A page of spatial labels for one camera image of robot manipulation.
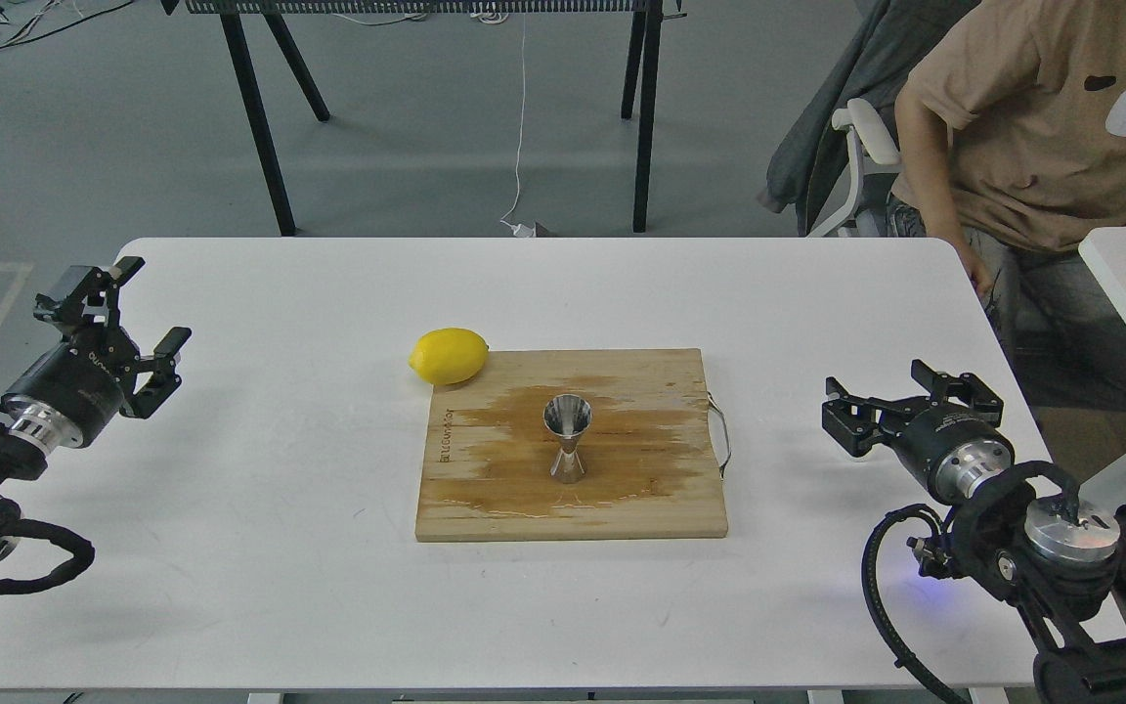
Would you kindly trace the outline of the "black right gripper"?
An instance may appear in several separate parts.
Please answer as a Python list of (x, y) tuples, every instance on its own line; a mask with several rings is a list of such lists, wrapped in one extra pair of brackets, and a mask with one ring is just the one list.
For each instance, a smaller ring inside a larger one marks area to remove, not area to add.
[(822, 427), (854, 458), (890, 446), (935, 501), (960, 506), (1015, 464), (1013, 445), (995, 428), (1004, 401), (975, 374), (939, 373), (912, 360), (910, 375), (929, 392), (929, 408), (919, 415), (915, 396), (854, 396), (826, 377)]

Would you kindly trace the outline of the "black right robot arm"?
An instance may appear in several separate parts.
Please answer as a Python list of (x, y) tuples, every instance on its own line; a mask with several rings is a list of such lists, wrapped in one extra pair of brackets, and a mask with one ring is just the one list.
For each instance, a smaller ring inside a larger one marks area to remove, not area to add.
[(908, 647), (879, 592), (879, 551), (890, 527), (919, 518), (908, 540), (926, 578), (973, 579), (1018, 611), (1037, 654), (1033, 681), (1044, 703), (1126, 703), (1126, 505), (1089, 504), (1080, 482), (1049, 461), (1016, 460), (998, 424), (1004, 401), (975, 374), (938, 373), (913, 360), (924, 395), (854, 396), (826, 378), (822, 426), (863, 458), (885, 445), (924, 487), (931, 505), (886, 513), (864, 545), (861, 585), (873, 624), (895, 667), (946, 703), (958, 696)]

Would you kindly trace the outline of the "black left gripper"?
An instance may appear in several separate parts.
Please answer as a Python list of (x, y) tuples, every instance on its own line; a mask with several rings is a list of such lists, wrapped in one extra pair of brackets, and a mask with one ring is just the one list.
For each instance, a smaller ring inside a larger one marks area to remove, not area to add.
[(36, 295), (36, 320), (55, 327), (70, 344), (37, 358), (1, 396), (14, 419), (10, 435), (37, 449), (80, 449), (120, 406), (126, 418), (151, 418), (180, 387), (176, 356), (193, 330), (173, 327), (152, 355), (140, 357), (120, 326), (120, 287), (144, 266), (140, 257), (120, 258), (107, 269), (70, 266), (50, 292)]

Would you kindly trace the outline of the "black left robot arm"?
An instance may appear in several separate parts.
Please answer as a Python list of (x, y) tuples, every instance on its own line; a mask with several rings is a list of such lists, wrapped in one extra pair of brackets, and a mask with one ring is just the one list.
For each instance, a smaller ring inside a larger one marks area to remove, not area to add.
[[(72, 266), (50, 293), (37, 295), (34, 317), (62, 338), (0, 398), (0, 487), (41, 476), (51, 452), (89, 446), (116, 416), (150, 418), (182, 383), (176, 355), (191, 338), (188, 327), (175, 327), (144, 355), (120, 324), (120, 287), (143, 267), (140, 257), (108, 268)], [(26, 518), (0, 494), (0, 562), (19, 540), (48, 541), (68, 559), (41, 578), (0, 579), (0, 595), (45, 592), (93, 564), (89, 540)]]

